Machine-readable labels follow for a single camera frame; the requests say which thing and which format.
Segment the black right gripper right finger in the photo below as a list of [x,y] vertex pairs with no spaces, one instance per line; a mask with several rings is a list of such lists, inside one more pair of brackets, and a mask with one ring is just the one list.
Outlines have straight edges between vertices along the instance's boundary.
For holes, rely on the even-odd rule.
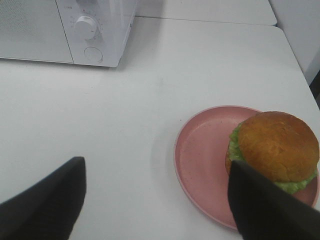
[[231,164],[227,197],[244,240],[318,240],[320,213],[281,190],[247,163]]

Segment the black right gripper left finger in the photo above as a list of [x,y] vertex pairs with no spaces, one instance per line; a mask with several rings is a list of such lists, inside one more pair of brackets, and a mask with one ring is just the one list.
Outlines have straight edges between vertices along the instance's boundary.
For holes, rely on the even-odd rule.
[[67,240],[85,196],[85,158],[73,157],[33,186],[0,204],[0,238]]

